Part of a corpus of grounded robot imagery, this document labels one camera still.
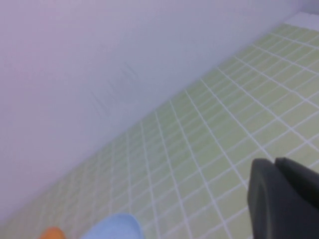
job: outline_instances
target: green tile floor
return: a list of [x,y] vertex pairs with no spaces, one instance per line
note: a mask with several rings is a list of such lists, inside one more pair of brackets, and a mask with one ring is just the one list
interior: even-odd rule
[[319,171],[319,32],[282,24],[214,68],[24,207],[3,239],[78,239],[130,212],[147,239],[248,239],[253,158]]

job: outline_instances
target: grout line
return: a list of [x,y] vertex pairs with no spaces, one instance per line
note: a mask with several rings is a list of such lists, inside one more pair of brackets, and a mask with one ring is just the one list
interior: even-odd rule
[[[263,74],[264,76],[266,76],[268,79],[272,80],[273,82],[277,83],[278,85],[280,85],[281,87],[285,88],[286,90],[288,90],[290,93],[294,93],[296,95],[298,95],[304,102],[307,102],[311,105],[313,105],[314,107],[316,107],[317,109],[319,109],[319,107],[312,103],[311,101],[309,101],[307,98],[303,97],[302,95],[300,95],[298,92],[290,90],[288,87],[282,85],[281,83],[278,83],[276,81],[274,81],[272,78],[268,77],[267,75]],[[258,103],[260,106],[262,106],[265,110],[267,110],[268,112],[270,112],[277,120],[279,120],[281,123],[283,123],[286,127],[288,127],[292,132],[294,132],[296,135],[298,135],[303,141],[307,142],[312,148],[314,148],[316,151],[319,152],[319,150],[311,143],[309,142],[307,139],[305,139],[301,134],[299,134],[297,131],[295,131],[294,128],[292,128],[291,126],[289,126],[288,124],[286,124],[281,118],[279,118],[277,115],[275,115],[270,109],[268,109],[266,106],[264,106],[262,103],[260,103],[258,100],[256,100],[253,96],[251,96],[245,89],[241,88],[247,95],[249,95],[256,103]]]
[[[229,217],[228,219],[226,219],[226,223],[229,223],[229,222],[230,222],[231,220],[233,220],[235,217],[241,215],[242,213],[244,213],[244,212],[247,211],[247,210],[248,210],[248,207],[247,207],[247,206],[244,207],[243,209],[241,209],[240,211],[236,212],[236,213],[233,214],[231,217]],[[211,230],[207,231],[207,233],[205,233],[204,235],[202,235],[202,236],[200,237],[200,239],[205,239],[207,235],[209,235],[209,234],[212,233],[212,232],[217,231],[218,229],[221,228],[221,226],[222,226],[222,224],[219,224],[219,225],[213,227]]]
[[[308,79],[307,81],[303,82],[301,85],[303,84],[306,84],[307,82],[311,81],[315,76],[311,77],[310,79]],[[274,91],[275,89],[277,89],[278,87],[280,86],[277,86],[275,87],[273,90],[271,90],[270,92],[268,92],[267,94],[271,93],[272,91]],[[281,99],[283,99],[285,96],[287,96],[288,94],[292,94],[291,92],[290,93],[287,93],[285,94],[284,96],[280,97],[279,99],[275,100],[274,102],[272,102],[270,105],[268,105],[268,108],[273,106],[274,104],[276,104],[277,102],[279,102]],[[315,96],[316,94],[318,94],[318,92],[312,94],[311,96],[309,96],[307,99],[310,99],[311,97]],[[290,108],[289,110],[285,111],[284,113],[282,113],[281,115],[279,115],[278,117],[283,117],[284,115],[286,115],[287,113],[289,113],[290,111],[294,110],[295,108],[297,108],[298,106],[300,106],[302,103],[304,103],[304,101],[301,101],[300,103],[296,104],[295,106],[293,106],[292,108]],[[244,109],[242,109],[241,111],[239,111],[238,113],[236,113],[235,115],[238,115],[240,113],[242,113],[246,108],[248,108],[249,106],[245,107]],[[262,112],[259,111],[257,112],[256,114],[254,114],[253,116],[249,117],[247,120],[245,120],[242,124],[245,124],[247,123],[249,120],[251,120],[253,117],[256,117],[257,115],[259,115],[260,113]],[[294,127],[297,127],[299,126],[302,122],[310,119],[312,116],[316,115],[317,113],[313,113],[311,114],[310,116],[308,116],[307,118],[303,119],[301,122],[299,122],[298,124],[296,124]],[[276,119],[272,120],[271,122],[267,123],[266,125],[264,125],[263,127],[261,127],[260,129],[256,130],[255,132],[253,132],[252,134],[256,134],[258,132],[260,132],[261,130],[263,130],[264,128],[266,128],[267,126],[269,126],[270,124],[272,124],[274,121],[276,121]],[[221,126],[219,126],[218,128],[216,128],[213,132],[215,132],[216,130],[218,130],[220,127],[224,126],[224,124],[226,124],[227,122],[224,122]],[[221,138],[219,138],[219,140],[225,138],[226,136],[230,135],[232,133],[232,130],[228,133],[226,133],[225,135],[223,135]]]
[[159,131],[160,131],[159,133],[160,133],[160,136],[161,136],[161,139],[162,139],[162,144],[163,144],[163,147],[164,147],[164,150],[165,150],[166,159],[167,159],[167,162],[168,162],[170,174],[172,175],[174,187],[175,187],[175,189],[176,189],[177,196],[178,196],[179,205],[180,205],[181,211],[182,211],[182,213],[183,213],[183,217],[184,217],[184,220],[183,220],[183,221],[184,221],[184,224],[185,224],[185,226],[186,226],[186,228],[187,228],[187,232],[188,232],[189,238],[191,238],[191,237],[192,237],[192,234],[191,234],[189,222],[188,222],[188,220],[187,220],[187,214],[186,214],[186,211],[185,211],[184,206],[183,206],[183,204],[182,204],[182,199],[181,199],[180,193],[179,193],[179,191],[178,191],[177,182],[176,182],[175,177],[174,177],[174,175],[173,175],[173,169],[172,169],[171,163],[170,163],[170,161],[169,161],[169,156],[168,156],[167,148],[166,148],[165,141],[164,141],[164,138],[163,138],[162,129],[161,129],[161,127],[160,127],[160,121],[159,121],[159,118],[158,118],[157,111],[155,111],[155,116],[156,116],[156,120],[157,120],[157,123],[158,123]]
[[[145,162],[146,162],[148,180],[149,180],[149,185],[151,186],[152,185],[151,173],[150,173],[149,160],[148,160],[146,146],[145,146],[144,129],[143,129],[142,122],[140,122],[140,126],[141,126],[142,142],[143,142],[143,148],[144,148],[144,158],[145,158]],[[157,211],[156,211],[156,208],[155,208],[154,195],[153,195],[153,191],[152,191],[151,188],[150,188],[150,193],[151,193],[151,200],[152,200],[152,208],[153,208],[154,217],[158,218]],[[158,237],[160,237],[160,228],[159,228],[159,224],[157,222],[155,223],[155,228],[156,228],[156,232],[157,232]]]
[[220,201],[222,199],[224,199],[226,196],[228,196],[229,194],[231,194],[233,191],[235,191],[236,189],[240,188],[242,186],[242,183],[239,183],[238,185],[236,185],[235,187],[227,190],[226,192],[224,192],[222,195],[218,196],[216,198],[216,201]]
[[[307,68],[307,67],[304,67],[304,66],[302,66],[302,65],[299,65],[299,64],[297,64],[297,63],[295,63],[295,62],[292,62],[291,60],[289,60],[289,59],[287,59],[287,58],[285,58],[285,57],[278,56],[278,55],[276,55],[276,54],[274,54],[274,53],[272,53],[272,52],[268,52],[268,51],[265,50],[265,49],[261,49],[261,50],[263,50],[263,51],[265,51],[265,52],[267,52],[267,53],[269,53],[269,54],[271,54],[271,55],[273,55],[273,56],[275,56],[275,57],[278,57],[278,58],[280,58],[281,60],[287,61],[287,62],[289,62],[289,63],[292,64],[292,65],[295,65],[295,66],[298,66],[298,67],[300,67],[300,68],[302,68],[302,69],[304,69],[304,70],[310,71],[310,72],[312,72],[312,73],[315,74],[315,75],[318,74],[318,72],[313,71],[313,70],[311,70],[311,69],[309,69],[309,68]],[[314,50],[311,50],[311,51],[308,52],[306,55],[304,55],[304,56],[302,56],[301,58],[299,58],[297,61],[299,61],[299,60],[305,58],[306,56],[308,56],[308,55],[309,55],[310,53],[312,53],[312,52],[314,52]],[[239,58],[237,58],[237,57],[235,57],[235,58],[236,58],[237,60],[241,61],[242,63],[246,64],[248,67],[254,69],[255,71],[258,71],[255,67],[249,65],[248,63],[242,61],[241,59],[239,59]],[[317,63],[318,61],[319,61],[319,60],[313,62],[313,63],[310,64],[309,66],[311,66],[311,65],[313,65],[313,64],[315,64],[315,63]]]
[[223,222],[223,224],[224,224],[224,226],[225,226],[225,228],[226,228],[226,232],[227,232],[228,236],[229,236],[230,238],[232,238],[232,237],[231,237],[231,233],[230,233],[230,231],[228,230],[228,228],[227,228],[227,226],[226,226],[226,223],[225,223],[225,221],[224,221],[224,218],[223,218],[223,216],[222,216],[222,213],[221,213],[221,211],[219,210],[219,208],[218,208],[218,206],[217,206],[217,203],[216,203],[216,201],[215,201],[215,199],[214,199],[214,196],[213,196],[212,193],[210,192],[209,187],[208,187],[208,185],[207,185],[207,182],[206,182],[206,180],[205,180],[205,177],[203,176],[203,174],[202,174],[202,172],[201,172],[201,170],[200,170],[200,167],[199,167],[198,164],[197,164],[197,161],[196,161],[196,159],[195,159],[194,153],[193,153],[193,151],[191,150],[191,147],[190,147],[190,145],[189,145],[188,139],[187,139],[187,137],[186,137],[186,135],[185,135],[185,133],[184,133],[184,131],[183,131],[183,128],[182,128],[182,126],[181,126],[181,124],[180,124],[180,121],[179,121],[179,119],[178,119],[178,117],[177,117],[177,115],[176,115],[174,106],[173,106],[173,104],[172,104],[171,101],[169,101],[169,103],[170,103],[170,106],[171,106],[171,108],[172,108],[172,110],[173,110],[173,112],[174,112],[175,118],[176,118],[176,120],[177,120],[177,122],[178,122],[178,124],[179,124],[180,130],[181,130],[181,132],[182,132],[182,134],[183,134],[183,136],[184,136],[184,139],[185,139],[185,141],[186,141],[186,143],[187,143],[187,146],[188,146],[189,151],[190,151],[190,153],[191,153],[191,155],[192,155],[192,158],[193,158],[193,160],[194,160],[194,163],[196,164],[197,171],[200,173],[201,178],[203,179],[205,188],[206,188],[206,190],[208,191],[208,193],[209,193],[209,195],[210,195],[210,198],[211,198],[211,200],[212,200],[212,202],[213,202],[213,205],[214,205],[214,207],[215,207],[215,209],[216,209],[216,211],[217,211],[217,213],[218,213],[218,215],[219,215],[221,221]]
[[131,165],[130,165],[130,139],[126,132],[126,154],[128,161],[128,178],[129,178],[129,211],[132,212],[132,184],[131,184]]
[[[294,42],[294,43],[298,43],[298,44],[302,44],[302,45],[305,45],[305,46],[308,46],[308,47],[311,47],[311,48],[319,49],[319,47],[317,47],[317,46],[313,46],[313,45],[310,45],[310,44],[308,44],[308,43],[306,43],[306,42],[301,42],[301,41],[298,41],[298,40],[297,40],[297,39],[299,39],[300,37],[302,37],[304,34],[303,34],[302,36],[298,37],[296,40],[293,40],[293,39],[290,39],[290,38],[288,38],[288,37],[286,37],[286,36],[281,36],[281,35],[278,35],[278,34],[275,34],[275,33],[272,33],[272,32],[270,32],[270,34],[272,34],[272,35],[274,35],[274,36],[281,37],[282,39],[285,39],[285,40],[288,40],[288,41],[291,41],[291,42]],[[312,38],[312,39],[309,40],[308,42],[314,40],[314,39],[317,38],[317,37],[318,37],[318,36]]]
[[[293,33],[296,32],[296,31],[297,31],[297,29],[294,30],[293,32],[289,33],[288,36],[291,35],[291,34],[293,34]],[[272,40],[273,40],[273,39],[268,39],[267,41],[265,41],[264,43],[262,43],[260,46],[252,45],[255,49],[254,49],[252,52],[250,52],[250,53],[248,53],[247,55],[245,55],[245,56],[242,58],[242,60],[245,61],[244,59],[245,59],[245,58],[248,58],[249,55],[251,55],[256,49],[258,49],[258,48],[262,48],[262,49],[263,49],[263,45],[265,45],[266,43],[268,43],[268,42],[270,42],[270,41],[272,41]],[[267,48],[267,50],[269,50],[269,49],[275,47],[275,46],[276,46],[277,44],[279,44],[280,42],[282,42],[282,40],[276,42],[275,45],[273,45],[273,46]],[[247,63],[251,63],[251,62],[255,61],[256,58],[258,58],[258,59],[261,58],[261,55],[257,55],[257,56],[255,56],[255,57],[253,57],[253,58],[252,58],[251,60],[249,60]],[[230,65],[229,67],[227,67],[227,69],[225,69],[224,71],[230,70],[230,67],[232,67],[234,64],[232,64],[232,65]],[[244,67],[244,66],[242,66],[242,67],[238,68],[237,70],[235,70],[233,73],[230,74],[230,76],[233,75],[233,74],[235,74],[235,73],[237,73],[237,71],[239,71],[239,70],[242,69],[243,67]]]
[[[279,137],[281,137],[281,136],[287,134],[288,132],[289,132],[289,130],[286,131],[286,132],[284,132],[284,133],[282,133],[282,134],[280,134],[278,137],[272,139],[271,141],[269,141],[268,143],[266,143],[265,145],[263,145],[263,147],[267,147],[269,144],[271,144],[271,143],[273,143],[275,140],[277,140],[277,138],[279,138]],[[319,135],[319,133],[316,134],[315,136],[313,136],[313,137],[311,138],[311,140],[312,140],[313,138],[317,137],[318,135]],[[306,142],[302,143],[302,144],[299,145],[298,147],[296,147],[296,148],[294,148],[293,150],[291,150],[290,152],[288,152],[287,155],[289,155],[289,154],[291,154],[291,153],[297,151],[298,149],[300,149],[300,148],[301,148],[302,146],[304,146],[304,145],[306,145]],[[246,161],[247,159],[249,159],[253,154],[257,153],[258,151],[260,151],[260,149],[257,149],[257,150],[255,150],[255,151],[251,152],[251,153],[248,154],[245,158],[243,158],[243,159],[241,159],[240,161],[238,161],[237,163],[235,163],[234,166],[237,167],[238,165],[240,165],[241,163],[243,163],[244,161]],[[210,165],[211,163],[212,163],[212,162],[209,162],[209,163],[207,163],[206,165],[203,165],[200,169],[202,170],[203,168],[207,167],[207,166]],[[319,161],[313,163],[313,164],[310,165],[309,167],[312,167],[313,165],[315,165],[315,164],[317,164],[317,163],[319,163]],[[231,170],[232,170],[232,168],[229,167],[228,169],[224,170],[222,173],[220,173],[220,174],[217,175],[216,177],[214,177],[214,178],[212,178],[211,180],[209,180],[209,181],[207,182],[207,184],[211,184],[212,182],[214,182],[214,181],[216,181],[217,179],[221,178],[222,176],[224,176],[226,173],[228,173],[228,172],[231,171]],[[177,187],[178,187],[181,183],[185,182],[186,179],[192,177],[192,176],[195,175],[196,173],[197,173],[197,172],[192,173],[192,174],[190,174],[188,177],[186,177],[185,179],[183,179],[183,180],[177,185]],[[182,202],[185,202],[188,198],[190,198],[191,196],[193,196],[194,194],[196,194],[196,193],[197,193],[199,190],[201,190],[203,187],[204,187],[204,186],[202,186],[202,187],[200,187],[200,188],[198,188],[198,189],[192,191],[189,195],[187,195],[185,198],[182,199]],[[164,198],[167,194],[169,194],[169,193],[172,192],[173,190],[174,190],[174,188],[171,188],[170,190],[166,191],[165,194],[163,194],[163,195],[161,195],[160,197],[156,198],[155,203],[158,202],[158,201],[160,201],[162,198]],[[148,191],[148,189],[145,190],[145,191],[143,191],[143,192],[141,193],[141,196],[142,196],[144,193],[146,193],[147,191]]]
[[[201,79],[202,83],[208,88],[208,86],[206,85],[206,83]],[[216,97],[216,95],[214,94],[214,92],[208,88],[209,91],[212,93],[212,95],[214,97]],[[243,130],[247,133],[247,135],[259,146],[259,148],[267,155],[270,157],[270,155],[268,154],[268,152],[259,144],[259,142],[249,133],[249,131],[238,121],[238,119],[232,114],[232,112],[229,111],[229,109],[221,102],[220,99],[218,99],[216,97],[216,99],[219,101],[219,103],[225,108],[225,110],[229,113],[229,115],[238,123],[239,126],[241,126],[243,128]]]

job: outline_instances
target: light blue object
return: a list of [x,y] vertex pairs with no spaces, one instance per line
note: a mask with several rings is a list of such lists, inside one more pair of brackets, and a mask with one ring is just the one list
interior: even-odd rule
[[81,239],[144,239],[144,235],[132,215],[114,214],[94,225]]

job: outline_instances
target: tile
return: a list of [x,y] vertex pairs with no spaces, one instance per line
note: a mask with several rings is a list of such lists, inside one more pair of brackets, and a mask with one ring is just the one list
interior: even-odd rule
[[224,227],[220,227],[217,230],[213,230],[208,235],[204,237],[205,239],[231,239],[228,237],[228,234]]
[[263,107],[260,106],[260,104],[254,102],[253,104],[245,108],[243,111],[236,114],[235,117],[241,124],[243,124],[262,110],[263,110]]
[[261,63],[256,67],[257,70],[264,72],[270,69],[272,66],[276,65],[280,61],[280,58],[277,56],[271,56],[267,61]]
[[154,223],[149,225],[144,231],[145,239],[159,239],[157,232],[156,232],[156,226]]
[[112,207],[114,209],[120,209],[128,203],[129,203],[129,194],[128,194],[128,192],[125,192],[121,196],[114,198],[112,200]]
[[232,92],[232,83],[229,80],[225,80],[225,82],[223,84],[219,84],[218,86],[212,88],[212,91],[214,92],[214,94],[216,95],[220,95],[221,92],[227,91],[228,89],[230,90],[229,93]]
[[183,127],[183,130],[185,134],[191,134],[194,131],[199,130],[201,127],[205,127],[203,120],[201,120],[201,118],[197,118],[187,126]]
[[151,158],[149,161],[150,172],[154,172],[157,169],[164,167],[167,164],[166,155],[159,158]]
[[243,213],[232,219],[227,223],[227,227],[236,239],[247,239],[252,235],[251,220],[249,211],[245,210]]
[[303,102],[282,116],[282,119],[286,124],[293,127],[315,112],[317,112],[316,107],[307,102]]
[[181,182],[178,186],[178,191],[180,197],[183,199],[196,189],[198,189],[201,185],[204,185],[204,181],[199,172],[195,173],[190,178],[186,179],[185,181]]
[[[194,109],[194,110],[190,110],[187,115],[181,117],[179,119],[179,121],[180,121],[180,124],[182,126],[186,126],[187,124],[189,124],[193,120],[198,120],[198,118],[199,118],[198,112]],[[178,125],[177,121],[174,123],[174,126],[179,129],[179,125]]]
[[165,166],[159,168],[158,170],[151,173],[151,182],[155,184],[159,182],[162,178],[168,176],[170,174],[169,165],[166,164]]
[[310,31],[306,32],[303,36],[299,37],[298,41],[303,42],[303,43],[307,43],[317,36],[319,36],[319,32],[314,31],[314,30],[310,30]]
[[273,77],[273,79],[279,83],[283,83],[290,78],[294,77],[296,74],[301,72],[303,69],[300,66],[297,65],[290,65],[282,72],[278,73],[276,76]]
[[316,38],[312,39],[311,41],[309,41],[309,44],[314,46],[314,47],[319,47],[319,37],[316,37]]
[[218,103],[218,105],[214,106],[213,108],[209,109],[208,111],[202,114],[203,119],[206,122],[211,122],[213,119],[219,115],[225,114],[224,107]]
[[206,165],[209,162],[212,162],[218,156],[222,154],[222,151],[217,143],[210,145],[209,147],[205,148],[203,151],[197,153],[195,155],[195,160],[197,164],[201,167]]
[[251,62],[252,60],[254,60],[256,57],[260,56],[263,53],[262,49],[259,49],[257,47],[255,47],[254,51],[251,52],[249,55],[245,56],[242,58],[242,60],[244,62]]
[[178,203],[179,200],[176,190],[169,192],[155,203],[158,216],[164,214],[166,211],[170,210],[171,207]]
[[137,214],[139,211],[145,208],[145,206],[149,205],[152,202],[151,192],[146,191],[138,198],[133,200],[131,209],[132,213]]
[[256,77],[258,77],[260,74],[258,71],[255,71],[254,69],[251,68],[246,68],[246,71],[249,70],[249,72],[247,74],[245,74],[244,76],[232,76],[231,79],[235,81],[236,84],[238,84],[239,86],[243,86],[245,84],[247,84],[248,82],[253,81]]
[[276,87],[278,87],[278,84],[269,80],[266,83],[262,84],[260,87],[250,92],[250,95],[255,99],[260,99],[274,90]]
[[171,145],[166,145],[166,149],[167,149],[168,157],[171,158],[171,157],[174,157],[175,155],[177,155],[178,152],[187,150],[188,145],[187,145],[187,142],[185,140],[180,140],[177,143],[174,143]]
[[221,125],[219,128],[214,130],[213,134],[217,139],[219,139],[225,136],[226,134],[230,133],[233,129],[235,129],[238,126],[239,125],[236,122],[236,120],[229,118],[228,120],[224,122],[223,125]]
[[215,83],[214,80],[221,79],[221,78],[222,78],[222,74],[216,68],[213,68],[211,71],[209,71],[207,74],[205,74],[202,77],[205,83],[211,83],[211,82]]
[[238,71],[236,71],[235,73],[229,75],[229,78],[235,81],[236,83],[238,83],[239,81],[242,81],[242,80],[250,81],[257,75],[258,73],[256,71],[251,70],[251,68],[249,68],[248,66],[244,66]]
[[319,50],[315,49],[312,50],[308,55],[301,58],[296,62],[296,64],[308,67],[309,65],[313,64],[314,62],[319,60]]
[[253,61],[250,61],[249,65],[256,68],[258,65],[266,62],[270,58],[271,58],[271,55],[268,52],[263,51],[258,57],[255,57]]
[[288,61],[280,60],[278,63],[273,65],[271,68],[266,70],[264,73],[268,77],[272,78],[272,77],[275,77],[277,74],[281,73],[288,66],[290,66],[290,63]]
[[247,191],[244,186],[232,191],[227,197],[217,202],[220,212],[224,219],[239,212],[247,206]]
[[316,74],[318,74],[319,73],[319,61],[317,61],[317,62],[313,63],[311,66],[309,66],[309,69],[311,71],[316,72]]
[[236,93],[238,87],[234,83],[230,83],[227,87],[223,88],[219,92],[216,92],[216,97],[223,100],[228,95]]
[[178,224],[184,221],[183,213],[180,206],[177,206],[168,211],[165,216],[159,219],[159,232],[161,235],[171,231]]
[[181,166],[184,162],[187,162],[192,158],[190,151],[187,149],[185,151],[179,152],[178,155],[170,159],[170,164],[173,170]]
[[[196,81],[195,83],[193,83],[193,85],[188,87],[187,92],[191,97],[193,97],[193,96],[197,96],[197,95],[202,94],[206,90],[207,90],[207,88],[205,87],[205,85],[201,81]],[[187,99],[187,94],[184,93],[183,96],[185,99]]]
[[142,192],[150,188],[149,179],[144,178],[139,183],[135,184],[131,188],[132,198],[138,197]]
[[302,35],[304,35],[307,32],[308,32],[308,29],[298,27],[296,31],[294,31],[293,33],[291,33],[288,36],[288,38],[291,40],[297,40],[297,39],[299,39],[299,37],[301,37]]
[[222,102],[226,107],[229,107],[233,103],[237,102],[239,98],[244,97],[245,95],[246,95],[245,92],[239,89],[235,93],[223,99]]
[[212,142],[214,142],[214,139],[211,136],[207,126],[199,128],[197,131],[194,131],[191,135],[186,135],[186,137],[191,146],[193,146],[194,144],[198,144],[199,142],[203,146],[210,145]]
[[227,158],[223,156],[202,168],[202,173],[206,181],[210,181],[229,168],[230,163]]
[[208,187],[214,198],[221,196],[241,183],[234,170],[230,170],[218,179],[209,183]]
[[140,213],[135,215],[141,225],[147,225],[155,219],[152,205],[143,209]]
[[154,198],[157,199],[158,197],[165,195],[168,191],[170,191],[173,188],[174,188],[173,177],[171,175],[169,175],[164,180],[162,180],[160,183],[153,186]]
[[292,52],[296,52],[298,49],[300,49],[303,45],[300,43],[292,42],[285,48],[283,48],[281,51],[277,53],[277,55],[281,57],[287,57],[290,55]]
[[275,45],[268,49],[269,52],[273,54],[277,54],[277,52],[281,51],[284,47],[288,46],[291,43],[290,40],[282,39],[278,41]]
[[273,158],[284,157],[302,143],[303,141],[299,138],[299,136],[289,131],[267,146],[266,151]]
[[245,91],[250,92],[259,87],[262,83],[265,83],[267,80],[268,79],[266,76],[259,75],[249,83],[245,84],[243,88],[245,89]]
[[238,102],[231,105],[228,110],[233,114],[237,114],[244,110],[247,106],[251,105],[254,102],[254,100],[250,96],[244,96]]
[[226,151],[233,147],[236,143],[243,140],[247,136],[247,133],[243,130],[242,127],[237,127],[232,131],[231,134],[220,139],[219,143],[222,148]]
[[227,70],[229,67],[236,64],[237,62],[238,62],[238,60],[235,57],[231,57],[228,60],[226,60],[225,62],[223,62],[222,64],[220,64],[219,69],[222,71]]
[[265,50],[268,50],[270,47],[272,47],[274,44],[276,44],[278,41],[281,40],[281,37],[278,37],[278,36],[275,36],[273,35],[272,36],[272,40],[270,41],[267,41],[266,43],[264,43],[261,48],[265,49]]
[[213,99],[213,96],[212,96],[211,92],[209,92],[207,90],[205,93],[194,97],[192,100],[193,100],[195,105],[200,106],[200,105],[204,104],[205,102],[208,102],[212,99]]
[[217,211],[210,207],[189,220],[189,227],[193,238],[198,238],[220,223]]
[[267,110],[261,111],[256,116],[252,117],[250,120],[248,120],[244,127],[250,132],[253,133],[257,130],[259,130],[261,127],[265,126],[266,124],[273,121],[275,117],[268,112]]
[[211,203],[211,197],[205,187],[195,191],[183,202],[186,215],[189,217]]
[[319,106],[319,94],[315,94],[314,96],[311,96],[309,100],[315,105]]
[[288,93],[280,100],[278,100],[275,104],[269,106],[269,109],[277,116],[280,116],[301,102],[302,99],[297,94]]
[[236,169],[243,180],[249,179],[251,163],[255,158],[268,158],[268,157],[263,151],[260,150],[256,153],[251,154],[247,159],[245,159],[244,161],[236,165]]
[[185,162],[181,167],[174,170],[173,176],[177,183],[180,183],[183,179],[189,175],[194,174],[197,171],[197,166],[193,160]]
[[216,99],[212,96],[212,93],[209,92],[209,94],[211,95],[211,99],[209,99],[208,101],[206,101],[205,103],[197,107],[198,111],[201,113],[206,112],[207,110],[213,108],[214,105],[216,104]]
[[311,116],[309,119],[305,120],[304,122],[302,122],[295,129],[305,139],[310,139],[311,137],[319,133],[319,130],[316,130],[318,128],[318,122],[319,122],[319,114],[316,114],[314,116]]
[[319,163],[316,163],[311,167],[311,170],[313,170],[316,173],[319,173]]
[[312,96],[313,94],[319,92],[319,76],[315,76],[311,80],[305,82],[295,89],[300,95],[305,98]]
[[269,106],[270,104],[279,100],[281,97],[285,96],[288,93],[288,90],[281,86],[278,86],[274,90],[270,91],[268,94],[260,98],[259,102],[262,103],[264,106]]
[[191,239],[189,237],[189,233],[185,225],[179,226],[176,230],[173,230],[171,233],[169,233],[167,236],[164,237],[164,239],[177,239],[177,238]]
[[319,159],[319,152],[308,144],[305,144],[294,152],[289,153],[287,157],[305,166],[310,166]]
[[288,128],[283,123],[276,120],[261,131],[257,132],[254,135],[254,138],[261,146],[263,146],[286,131],[288,131]]
[[121,183],[120,185],[115,185],[112,190],[112,196],[118,197],[123,192],[127,191],[129,188],[129,182],[128,180],[125,180],[124,183]]
[[302,83],[308,81],[310,78],[312,78],[314,73],[303,70],[299,74],[295,75],[293,78],[285,82],[285,86],[288,87],[291,90],[294,90],[298,86],[300,86]]
[[237,146],[227,152],[229,159],[232,163],[238,163],[240,160],[246,158],[249,154],[255,152],[258,145],[250,138],[245,139]]

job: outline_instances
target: wall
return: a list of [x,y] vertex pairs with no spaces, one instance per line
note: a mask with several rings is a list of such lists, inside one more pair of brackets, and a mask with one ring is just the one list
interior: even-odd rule
[[319,32],[282,24],[59,180],[1,238],[57,225],[76,239],[115,212],[133,213],[147,239],[251,238],[253,158],[319,172],[318,92]]
[[303,8],[302,11],[312,14],[319,14],[319,2],[317,0],[310,0]]
[[305,1],[2,0],[0,220]]

